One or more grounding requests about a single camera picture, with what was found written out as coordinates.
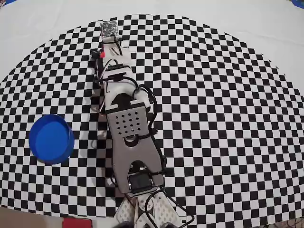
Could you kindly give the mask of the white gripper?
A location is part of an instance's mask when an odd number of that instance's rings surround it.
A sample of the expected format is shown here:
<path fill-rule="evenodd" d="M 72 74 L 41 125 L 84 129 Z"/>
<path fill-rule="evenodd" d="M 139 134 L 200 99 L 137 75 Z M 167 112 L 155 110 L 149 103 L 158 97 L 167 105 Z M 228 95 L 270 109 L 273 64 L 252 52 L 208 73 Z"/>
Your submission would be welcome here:
<path fill-rule="evenodd" d="M 102 35 L 102 49 L 91 52 L 92 59 L 102 59 L 102 82 L 133 78 L 131 53 L 121 46 L 120 36 Z"/>

